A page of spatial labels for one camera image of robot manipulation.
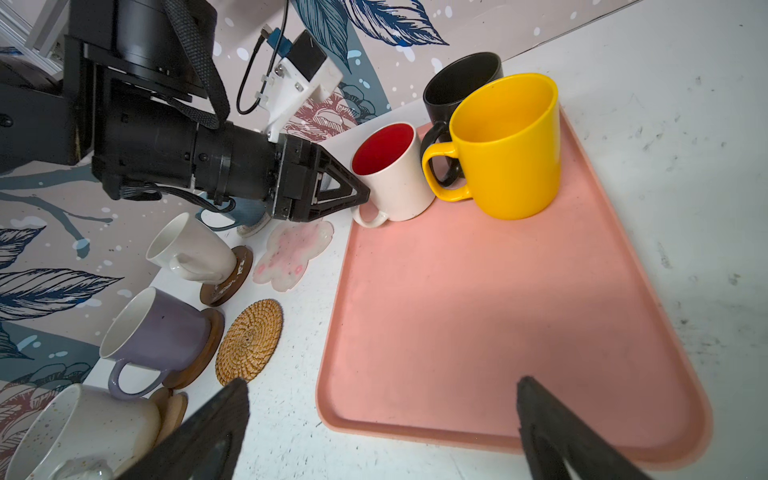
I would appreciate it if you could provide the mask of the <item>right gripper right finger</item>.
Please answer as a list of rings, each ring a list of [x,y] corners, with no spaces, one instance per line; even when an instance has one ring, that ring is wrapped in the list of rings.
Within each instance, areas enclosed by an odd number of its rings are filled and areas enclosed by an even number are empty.
[[[517,383],[523,451],[534,479],[646,479],[648,475],[531,376]]]

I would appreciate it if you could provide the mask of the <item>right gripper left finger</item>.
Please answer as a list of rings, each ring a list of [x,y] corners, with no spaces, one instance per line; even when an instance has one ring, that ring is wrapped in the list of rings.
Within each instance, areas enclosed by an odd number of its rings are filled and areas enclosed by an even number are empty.
[[[247,382],[236,378],[122,479],[231,479],[249,420]]]

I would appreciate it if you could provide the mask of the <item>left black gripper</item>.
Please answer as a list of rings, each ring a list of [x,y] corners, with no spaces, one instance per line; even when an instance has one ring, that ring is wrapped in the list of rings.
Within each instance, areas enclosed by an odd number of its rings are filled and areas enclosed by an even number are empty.
[[[267,136],[228,124],[202,130],[196,188],[203,209],[231,213],[247,200],[278,220],[310,222],[364,205],[370,188],[321,145],[290,134]]]

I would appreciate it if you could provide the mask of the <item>white mug red inside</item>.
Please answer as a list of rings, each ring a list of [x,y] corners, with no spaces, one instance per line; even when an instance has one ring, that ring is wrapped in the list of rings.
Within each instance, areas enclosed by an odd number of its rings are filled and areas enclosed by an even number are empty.
[[[394,123],[367,138],[352,158],[352,171],[369,188],[369,201],[378,210],[365,220],[361,208],[352,209],[355,222],[376,228],[387,221],[411,220],[435,200],[422,169],[421,143],[415,127]]]

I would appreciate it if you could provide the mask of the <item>light blue mug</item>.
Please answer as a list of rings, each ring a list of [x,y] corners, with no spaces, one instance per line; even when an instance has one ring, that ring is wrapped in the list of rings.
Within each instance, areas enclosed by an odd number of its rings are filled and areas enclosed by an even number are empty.
[[[203,213],[204,210],[199,210],[195,214],[195,218],[213,232],[224,232],[235,229],[236,233],[242,238],[255,235],[271,220],[271,216],[267,211],[267,206],[263,201],[243,198],[237,198],[235,208],[230,212],[222,214],[223,217],[230,221],[228,225],[211,226],[205,222]]]

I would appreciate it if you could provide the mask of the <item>pink flower resin coaster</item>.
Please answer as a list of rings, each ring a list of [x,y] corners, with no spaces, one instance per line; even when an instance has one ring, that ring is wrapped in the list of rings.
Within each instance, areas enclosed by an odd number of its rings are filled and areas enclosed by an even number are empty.
[[[253,270],[252,281],[287,292],[302,279],[309,262],[330,245],[334,227],[329,221],[283,222],[269,235],[266,252]]]

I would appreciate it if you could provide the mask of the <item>rattan woven round coaster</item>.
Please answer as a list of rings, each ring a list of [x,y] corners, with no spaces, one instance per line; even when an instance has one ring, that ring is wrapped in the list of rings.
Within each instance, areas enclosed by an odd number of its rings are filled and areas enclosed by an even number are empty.
[[[264,299],[244,309],[225,334],[217,352],[215,374],[222,386],[255,379],[274,354],[283,329],[283,309]]]

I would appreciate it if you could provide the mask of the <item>small white cup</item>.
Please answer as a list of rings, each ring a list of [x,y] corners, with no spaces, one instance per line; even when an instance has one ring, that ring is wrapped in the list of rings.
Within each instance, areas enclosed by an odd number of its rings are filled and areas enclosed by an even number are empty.
[[[119,400],[144,396],[171,373],[191,366],[207,344],[212,326],[197,308],[155,287],[138,293],[105,334],[100,357],[115,362],[109,393]],[[119,377],[128,364],[154,369],[158,377],[145,389],[128,393]]]

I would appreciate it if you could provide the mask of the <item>dark brown scratched round coaster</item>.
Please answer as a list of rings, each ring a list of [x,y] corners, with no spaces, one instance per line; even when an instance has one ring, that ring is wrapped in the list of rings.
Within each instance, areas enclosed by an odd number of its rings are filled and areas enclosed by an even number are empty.
[[[231,299],[248,278],[253,265],[253,253],[245,245],[232,249],[237,263],[232,273],[217,285],[204,284],[200,289],[200,302],[208,307],[219,307]]]

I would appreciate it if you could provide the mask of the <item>pink rectangular tray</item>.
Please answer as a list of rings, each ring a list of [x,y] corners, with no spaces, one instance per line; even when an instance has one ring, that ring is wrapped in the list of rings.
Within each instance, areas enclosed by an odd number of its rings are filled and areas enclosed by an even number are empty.
[[[571,124],[543,212],[496,220],[434,202],[353,225],[316,387],[331,429],[483,450],[521,448],[531,376],[629,460],[696,461],[706,394]]]

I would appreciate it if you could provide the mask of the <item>yellow mug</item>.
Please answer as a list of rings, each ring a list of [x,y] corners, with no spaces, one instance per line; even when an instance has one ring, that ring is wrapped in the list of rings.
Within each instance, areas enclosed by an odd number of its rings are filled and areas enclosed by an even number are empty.
[[[457,107],[449,142],[429,146],[422,169],[445,202],[472,199],[487,215],[519,220],[555,199],[561,180],[561,129],[557,84],[538,73],[516,74],[479,88]],[[457,159],[466,184],[440,186],[430,171],[435,157]]]

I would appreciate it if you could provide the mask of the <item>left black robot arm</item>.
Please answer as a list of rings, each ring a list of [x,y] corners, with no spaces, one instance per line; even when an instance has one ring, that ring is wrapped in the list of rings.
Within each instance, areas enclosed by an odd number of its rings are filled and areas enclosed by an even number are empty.
[[[278,220],[311,222],[365,204],[369,188],[323,146],[288,134],[341,72],[309,32],[263,31],[271,47],[256,103],[263,131],[239,127],[213,61],[217,13],[205,1],[73,1],[55,79],[1,59],[1,168],[90,158],[114,200],[174,195],[216,213],[257,200]]]

